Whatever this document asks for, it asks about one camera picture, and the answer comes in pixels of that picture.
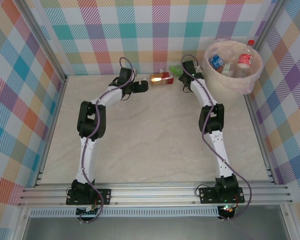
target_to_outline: aluminum rail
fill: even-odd
[[[274,184],[269,180],[249,181],[252,187],[252,205],[290,205],[292,198],[286,185]],[[156,183],[100,183],[96,186],[111,189],[110,205],[106,207],[189,207],[219,206],[220,204],[201,204],[195,189],[198,185],[214,186],[208,182],[156,182]],[[25,188],[20,198],[22,208],[72,207],[66,205],[66,190],[71,184],[38,184]],[[249,197],[248,186],[239,181],[246,201]]]

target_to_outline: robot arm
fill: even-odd
[[[195,80],[186,72],[183,72],[179,80],[184,84],[186,88],[188,88],[195,94],[200,103],[201,113],[199,117],[199,129],[202,132],[202,136],[204,136],[204,139],[210,142],[209,145],[219,155],[215,155],[217,163],[217,177],[215,178],[215,187],[199,188],[199,193],[201,196],[200,202],[202,204],[215,204],[225,202],[229,204],[244,203],[245,199],[242,188],[239,187],[236,175],[228,167],[230,164],[227,157],[222,132],[224,127],[224,106],[223,104],[217,103],[216,100],[211,96],[209,90],[207,89],[203,75],[200,72],[197,72],[197,69],[194,67],[193,61],[185,61],[182,63],[182,65],[189,74],[196,78]],[[213,108],[213,115],[209,114],[211,108]]]
[[[120,101],[123,97],[123,90],[122,89],[116,89],[117,87],[115,86],[108,86],[107,91],[108,90],[112,90],[115,89],[111,92],[109,92],[107,95],[105,95],[99,102],[98,105],[100,105],[102,108],[108,110],[114,103]],[[90,105],[92,107],[92,109],[95,109],[96,106],[96,102],[99,98],[96,98],[94,100],[91,101]],[[104,113],[104,111],[100,111],[100,117],[102,118],[102,115],[105,115],[106,113]],[[84,146],[86,144],[86,140],[87,140],[87,136],[82,136],[80,141],[81,141],[81,153],[80,153],[80,159],[82,159],[82,155],[83,155],[83,150],[84,150]],[[88,139],[87,142],[87,147],[84,153],[84,169],[86,172],[86,176],[87,178],[90,180],[90,182],[93,182],[95,180],[95,174],[94,174],[94,163],[95,163],[95,159],[96,159],[96,153],[97,153],[97,147],[99,145],[99,141],[100,138],[96,138],[95,140],[92,140],[91,138]],[[79,163],[78,166],[78,171],[76,173],[76,177],[75,179],[79,182],[79,183],[87,183],[87,180],[85,179],[83,172],[82,172],[82,166],[81,166],[81,162]]]
[[[95,182],[94,164],[97,147],[100,138],[103,137],[106,131],[106,110],[114,103],[120,101],[125,95],[143,93],[149,88],[147,81],[141,81],[141,83],[138,81],[134,82],[135,76],[136,73],[134,71],[129,68],[122,67],[119,77],[116,77],[109,84],[104,94],[92,101],[83,101],[81,103],[77,122],[77,130],[81,137],[80,159],[84,160],[84,172],[86,174],[86,178],[91,184],[94,184]],[[96,114],[96,104],[99,112],[99,118]],[[82,161],[80,161],[75,180],[71,184],[71,189],[67,191],[67,205],[93,205],[97,201],[97,193],[84,177],[83,168]],[[103,199],[105,199],[104,204],[109,204],[111,190],[99,189],[99,191],[101,192]]]
[[[209,90],[207,89],[205,80],[203,80],[202,78],[199,78],[197,80],[201,83],[202,86],[205,87],[208,94],[210,94]],[[195,96],[198,99],[202,109],[206,109],[206,113],[208,114],[208,111],[212,107],[212,104],[210,103],[210,101],[208,99],[208,96],[205,93],[205,91],[204,91],[204,89],[202,88],[201,85],[196,81],[192,81],[191,84],[190,84],[190,89],[195,94]],[[213,97],[211,97],[211,100],[212,100],[213,104],[215,106],[217,106],[218,103]],[[224,109],[223,109],[223,106],[221,106],[220,104],[218,104],[218,107],[222,108],[222,109],[219,112],[217,112],[217,114],[220,114],[222,116],[217,115],[216,118],[219,117],[219,119],[217,119],[217,121],[221,122],[221,125],[222,125],[221,127],[223,127]],[[205,116],[205,117],[200,116],[200,118],[202,120],[205,119],[206,117],[207,116]],[[204,121],[199,123],[201,131],[202,131],[202,128],[203,128],[203,124],[204,124]],[[219,130],[214,130],[214,131],[207,130],[207,131],[208,132],[205,133],[205,137],[210,141],[210,145],[212,145],[214,150],[217,153],[219,153],[219,155],[223,159],[225,159],[225,161],[229,164],[229,160],[228,160],[228,156],[227,156],[227,152],[226,152],[225,144],[224,144],[224,140],[223,140],[222,128],[219,129]],[[233,174],[233,172],[225,165],[225,163],[218,156],[215,156],[215,157],[216,157],[216,163],[217,163],[217,173],[216,173],[216,175],[218,176],[218,178],[220,178],[221,176],[224,176],[224,177],[231,176]]]

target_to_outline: blue label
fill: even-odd
[[[218,69],[220,68],[224,62],[222,61],[221,57],[219,57],[218,55],[214,55],[213,57],[211,57],[209,59],[209,62],[211,63],[211,65],[214,67],[214,69]]]

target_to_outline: bottle cap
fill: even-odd
[[[255,41],[254,41],[254,40],[249,40],[249,41],[248,41],[248,45],[252,45],[252,46],[253,46],[254,44],[255,44]]]

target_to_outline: black bracket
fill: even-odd
[[[91,140],[100,139],[106,132],[106,106],[98,105],[100,113],[100,125],[96,133],[91,137]],[[98,124],[98,118],[96,115],[96,105],[89,101],[83,101],[80,106],[80,112],[76,129],[79,132],[81,138],[88,137],[95,129]]]
[[[211,106],[204,106],[201,108],[201,113],[199,117],[199,129],[202,132],[205,124],[206,118],[209,118],[205,129],[204,134],[210,133],[212,134],[213,131],[222,131],[224,128],[224,121],[225,121],[225,107],[223,104],[217,103],[213,106],[212,113],[215,114],[215,116],[208,116],[208,113],[211,109]]]
[[[236,204],[244,203],[245,196],[242,187],[239,187],[234,174],[215,179],[214,187],[199,188],[199,197],[202,204]]]
[[[184,61],[182,63],[182,66],[189,74],[194,76],[196,79],[204,79],[204,76],[201,74],[201,72],[196,72],[194,61]],[[179,80],[187,89],[191,91],[191,82],[194,81],[192,77],[190,77],[185,73],[185,71],[183,71],[183,74],[179,77]]]
[[[125,68],[122,67],[120,70],[119,77],[116,77],[110,84],[109,86],[115,86],[115,87],[120,87],[121,85],[125,84],[130,76],[132,74],[132,70],[130,68]],[[149,85],[147,81],[141,81],[141,84],[139,84],[138,81],[134,82],[135,79],[133,79],[131,82],[129,82],[127,85],[122,87],[122,97],[125,95],[130,95],[130,94],[136,94],[136,93],[144,93],[148,91]]]
[[[103,197],[103,204],[109,205],[111,200],[111,189],[99,189]],[[97,192],[88,184],[74,180],[71,188],[66,193],[66,205],[100,205],[101,199]]]

